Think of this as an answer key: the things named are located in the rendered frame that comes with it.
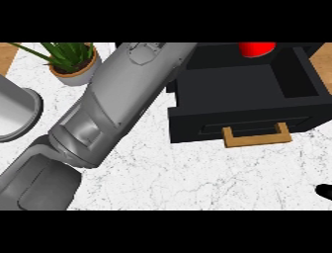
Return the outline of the black drawer front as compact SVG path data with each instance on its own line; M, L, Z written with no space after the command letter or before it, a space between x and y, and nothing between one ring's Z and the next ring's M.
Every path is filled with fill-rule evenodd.
M166 115L171 143L221 139L222 127L236 136L271 134L276 123L286 123L289 132L305 132L332 120L332 95L200 103L168 108Z

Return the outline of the black open drawer box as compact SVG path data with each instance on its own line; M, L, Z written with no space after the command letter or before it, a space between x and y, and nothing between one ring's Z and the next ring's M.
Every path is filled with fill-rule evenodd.
M200 42L165 87L175 105L183 109L222 108L326 94L310 63L322 46L322 42L279 42L268 54L245 57L236 42Z

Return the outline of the green potted plant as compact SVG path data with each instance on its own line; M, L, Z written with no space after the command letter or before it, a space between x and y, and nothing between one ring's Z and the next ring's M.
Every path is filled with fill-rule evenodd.
M63 85L76 87L89 83L92 74L101 64L101 58L92 43L42 42L48 54L42 54L23 45L11 45L47 62L49 72Z

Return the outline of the pale grey cylinder appliance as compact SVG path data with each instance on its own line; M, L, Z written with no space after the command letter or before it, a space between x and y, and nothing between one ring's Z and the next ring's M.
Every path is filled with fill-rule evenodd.
M0 142L23 136L44 111L44 100L30 88L20 88L0 74Z

